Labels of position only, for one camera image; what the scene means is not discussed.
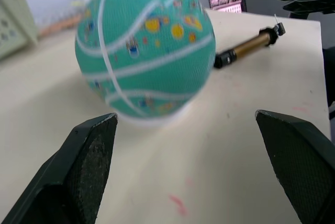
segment table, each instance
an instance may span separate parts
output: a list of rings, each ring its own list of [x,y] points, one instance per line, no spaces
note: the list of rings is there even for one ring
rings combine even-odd
[[[218,51],[275,24],[268,16],[208,13]],[[287,34],[276,45],[213,70],[175,122],[161,128],[119,122],[97,224],[300,223],[254,114],[297,116],[330,137],[321,34],[316,21],[280,21]],[[81,77],[74,31],[0,62],[0,94],[2,220],[71,129],[112,110]]]

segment white table surface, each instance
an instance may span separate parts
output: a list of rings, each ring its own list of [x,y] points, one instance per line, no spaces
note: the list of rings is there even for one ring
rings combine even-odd
[[[217,50],[273,26],[273,17],[210,11]],[[282,18],[276,45],[220,70],[177,121],[120,121],[101,223],[300,223],[278,183],[257,109],[311,121],[330,137],[320,24]],[[90,91],[74,32],[0,62],[0,220],[71,129],[113,111]],[[180,212],[171,196],[186,209]]]

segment ball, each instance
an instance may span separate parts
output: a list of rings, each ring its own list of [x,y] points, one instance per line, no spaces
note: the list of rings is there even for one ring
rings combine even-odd
[[[204,86],[215,37],[199,0],[91,0],[75,53],[105,103],[153,119],[177,112]]]

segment screen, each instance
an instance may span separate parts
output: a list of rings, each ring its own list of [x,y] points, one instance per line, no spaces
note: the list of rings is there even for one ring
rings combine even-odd
[[[222,12],[246,12],[244,0],[209,0],[210,8]]]

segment green ball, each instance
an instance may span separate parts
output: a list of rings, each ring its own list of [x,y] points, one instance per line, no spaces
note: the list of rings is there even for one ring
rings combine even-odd
[[[215,37],[199,0],[91,0],[75,53],[109,106],[151,119],[173,114],[204,86]]]

